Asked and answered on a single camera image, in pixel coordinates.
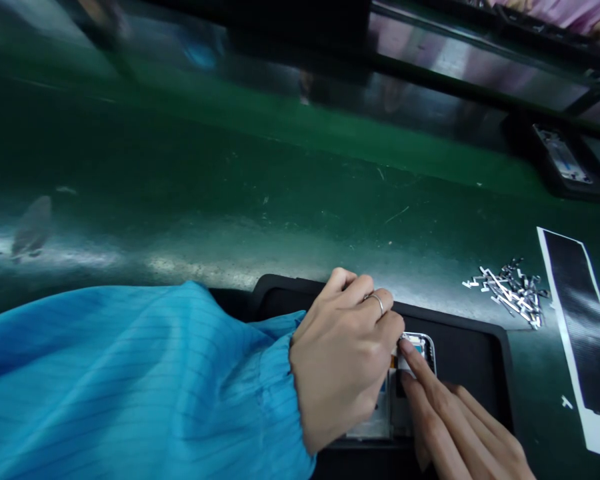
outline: green table surface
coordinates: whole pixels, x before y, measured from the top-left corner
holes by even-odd
[[[512,395],[532,469],[600,478],[562,407],[575,402],[553,311],[531,331],[461,285],[521,255],[545,277],[542,226],[586,244],[600,288],[600,205],[550,196],[504,153],[142,59],[127,59],[130,83],[76,68],[92,51],[54,49],[0,45],[0,312],[92,285],[248,291],[266,273],[369,273],[398,301],[522,328]],[[53,234],[14,263],[17,222],[42,195]]]

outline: ring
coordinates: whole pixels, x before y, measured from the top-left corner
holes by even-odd
[[[382,305],[382,300],[380,300],[380,297],[378,297],[375,293],[372,293],[370,295],[365,295],[365,297],[362,299],[362,301],[368,299],[369,297],[373,297],[376,300],[378,300],[378,303],[380,304],[380,318],[382,318],[382,316],[385,314],[385,308]]]

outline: black tray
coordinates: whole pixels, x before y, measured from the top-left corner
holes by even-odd
[[[573,63],[600,72],[600,44],[590,37],[556,27],[503,5],[494,10],[500,16],[499,35]]]
[[[540,123],[558,129],[563,140],[592,180],[591,184],[564,178],[549,156],[533,125]],[[531,160],[547,189],[556,197],[600,202],[600,160],[584,142],[577,128],[540,112],[519,109],[512,112],[501,124],[502,132],[514,153]]]
[[[298,310],[308,310],[324,283],[264,275],[250,298],[251,320],[260,321]],[[511,353],[505,330],[404,303],[393,310],[405,319],[405,330],[428,334],[434,343],[438,377],[465,386],[512,433],[515,432],[511,384]],[[338,449],[412,449],[406,441],[339,441]]]

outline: blue sleeve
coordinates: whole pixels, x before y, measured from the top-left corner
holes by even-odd
[[[0,315],[0,479],[311,476],[289,342],[202,286],[96,287]]]

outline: black frame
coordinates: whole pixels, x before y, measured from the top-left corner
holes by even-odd
[[[274,289],[284,289],[297,293],[304,293],[308,295],[318,296],[322,291],[325,284],[314,280],[306,280],[302,278],[289,278],[281,275],[266,274],[260,277],[253,293],[249,298],[248,307],[248,320],[257,320],[256,314],[266,295]],[[448,313],[442,313],[435,310],[424,309],[416,307],[414,305],[408,305],[406,303],[395,302],[393,304],[393,311],[400,315],[407,317],[415,317],[420,320],[430,321],[433,323],[439,323],[442,325],[448,325],[450,327],[456,327],[460,329],[475,331],[493,336],[500,344],[502,352],[503,369],[505,372],[505,385],[507,389],[507,397],[509,400],[509,412],[511,414],[511,433],[515,434],[520,428],[519,419],[517,416],[517,409],[515,407],[515,398],[512,392],[515,391],[513,388],[513,362],[511,359],[511,350],[509,348],[509,339],[507,332],[504,328],[498,325],[492,325],[490,323],[480,322],[476,320],[470,320],[456,315],[450,315]],[[336,442],[331,448],[336,449],[405,449],[409,448],[413,444],[411,439],[404,441],[353,441],[353,440],[342,440]]]

